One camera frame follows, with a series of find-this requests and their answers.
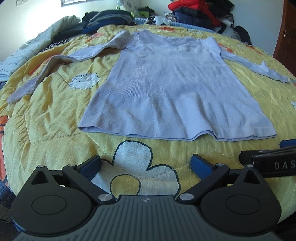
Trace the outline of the lavender long sleeve shirt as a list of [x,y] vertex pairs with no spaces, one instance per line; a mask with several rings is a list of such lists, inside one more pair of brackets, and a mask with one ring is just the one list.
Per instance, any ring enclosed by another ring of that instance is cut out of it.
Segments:
[[226,60],[295,83],[264,62],[255,64],[222,49],[212,37],[168,38],[148,30],[123,30],[105,44],[52,57],[8,103],[33,93],[57,61],[82,62],[108,48],[120,50],[120,56],[85,109],[78,125],[84,132],[182,141],[204,134],[230,142],[272,138],[273,124]]

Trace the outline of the black clothes heap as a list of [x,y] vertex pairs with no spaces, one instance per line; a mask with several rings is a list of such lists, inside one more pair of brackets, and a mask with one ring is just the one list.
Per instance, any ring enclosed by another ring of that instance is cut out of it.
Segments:
[[250,35],[243,27],[236,26],[234,28],[234,31],[236,31],[238,33],[238,35],[240,36],[241,42],[248,44],[248,45],[252,45]]

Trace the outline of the red and navy clothes pile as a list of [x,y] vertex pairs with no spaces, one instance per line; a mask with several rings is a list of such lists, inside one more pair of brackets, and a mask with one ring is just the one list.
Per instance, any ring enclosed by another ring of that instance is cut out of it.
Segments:
[[220,19],[231,16],[231,1],[172,1],[168,9],[177,22],[203,28],[221,27]]

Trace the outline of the dark folded clothes pile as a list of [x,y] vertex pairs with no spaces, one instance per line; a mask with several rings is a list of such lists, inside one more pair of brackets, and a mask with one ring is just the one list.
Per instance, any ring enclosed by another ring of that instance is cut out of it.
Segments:
[[81,34],[91,34],[99,28],[107,25],[127,25],[134,26],[135,21],[132,13],[123,10],[105,10],[92,11],[86,13],[82,21],[72,27],[67,27],[65,30],[59,31],[54,37],[53,42],[59,42],[65,39],[70,39]]

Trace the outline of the yellow cartoon quilt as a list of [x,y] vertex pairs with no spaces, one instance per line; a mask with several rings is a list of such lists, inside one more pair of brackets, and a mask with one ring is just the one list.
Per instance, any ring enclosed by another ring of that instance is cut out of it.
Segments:
[[50,170],[67,164],[79,165],[99,155],[102,170],[92,182],[119,196],[178,195],[199,182],[190,168],[193,154],[212,163],[240,168],[242,150],[277,149],[283,140],[295,138],[295,83],[288,84],[255,73],[226,60],[226,64],[271,121],[276,136],[257,140],[219,141],[204,134],[192,141],[162,140],[89,133],[79,122],[97,89],[107,80],[120,50],[105,49],[82,62],[57,61],[33,93],[15,103],[8,97],[37,77],[56,55],[70,55],[79,49],[105,44],[119,32],[148,30],[164,37],[206,39],[212,37],[224,50],[261,64],[295,80],[280,62],[238,40],[204,31],[157,26],[107,26],[91,37],[80,36],[69,43],[38,54],[19,68],[1,90],[1,116],[6,118],[2,151],[8,186],[18,194],[38,165]]

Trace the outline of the brown wooden door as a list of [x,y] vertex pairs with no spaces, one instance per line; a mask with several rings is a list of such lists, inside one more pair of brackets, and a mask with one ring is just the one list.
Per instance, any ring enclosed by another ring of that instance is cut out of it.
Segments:
[[280,33],[273,57],[295,76],[295,1],[283,1]]

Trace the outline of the blue knitted mat edge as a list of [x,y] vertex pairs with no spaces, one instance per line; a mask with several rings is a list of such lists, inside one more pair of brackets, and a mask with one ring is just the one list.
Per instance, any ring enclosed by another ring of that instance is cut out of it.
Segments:
[[182,24],[182,23],[177,23],[173,22],[170,20],[165,20],[165,18],[160,17],[160,19],[155,20],[149,20],[148,18],[135,18],[134,22],[137,25],[165,25],[165,26],[172,26],[172,27],[181,27],[181,28],[186,28],[186,29],[191,29],[191,30],[199,30],[199,31],[207,31],[210,33],[215,33],[213,30],[207,29],[207,28],[202,28],[194,25],[188,25],[188,24]]

